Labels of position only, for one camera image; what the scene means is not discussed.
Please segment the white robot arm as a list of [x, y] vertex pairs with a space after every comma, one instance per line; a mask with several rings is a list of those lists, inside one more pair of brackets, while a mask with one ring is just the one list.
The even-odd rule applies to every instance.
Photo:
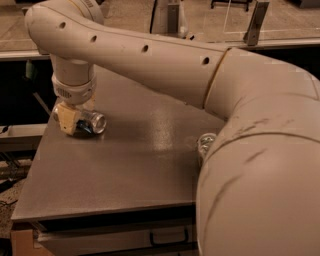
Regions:
[[201, 256], [320, 256], [320, 87], [239, 48], [108, 28], [96, 0], [46, 0], [25, 17], [55, 92], [88, 101], [101, 66], [225, 120], [199, 175]]

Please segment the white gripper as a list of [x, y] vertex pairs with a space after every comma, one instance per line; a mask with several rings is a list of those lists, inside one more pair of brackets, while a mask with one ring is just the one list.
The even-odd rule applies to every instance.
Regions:
[[52, 83], [55, 95], [64, 101], [54, 108], [60, 129], [68, 135], [73, 135], [81, 116], [80, 110], [74, 105], [84, 104], [91, 99], [97, 86], [97, 78], [93, 76], [83, 85], [71, 86], [62, 83], [53, 75]]

